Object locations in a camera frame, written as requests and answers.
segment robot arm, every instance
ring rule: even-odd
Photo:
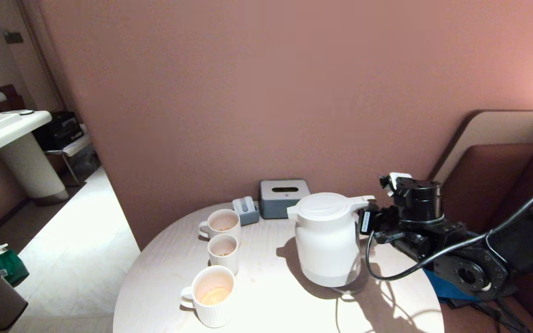
[[[391,173],[380,177],[380,184],[394,206],[359,212],[360,232],[371,235],[368,269],[373,239],[390,243],[417,264],[391,277],[370,270],[375,278],[396,280],[425,267],[464,293],[490,301],[514,293],[512,280],[533,272],[533,199],[499,227],[476,234],[444,216],[440,183]]]

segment floor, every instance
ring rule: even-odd
[[[0,242],[26,244],[19,257],[30,271],[16,287],[29,305],[11,332],[111,332],[140,251],[104,169],[43,225],[53,210],[29,204],[0,228]]]

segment gray tissue box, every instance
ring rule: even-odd
[[[260,214],[263,219],[287,219],[287,207],[295,206],[310,190],[303,179],[260,182]]]

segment white carafe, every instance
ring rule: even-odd
[[[323,192],[287,208],[296,222],[297,254],[306,278],[324,287],[345,286],[357,278],[361,253],[353,213],[375,200]]]

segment plastic bag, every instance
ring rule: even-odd
[[[6,249],[7,246],[7,244],[0,245],[0,275],[15,287],[28,277],[29,272],[17,253],[12,249]]]

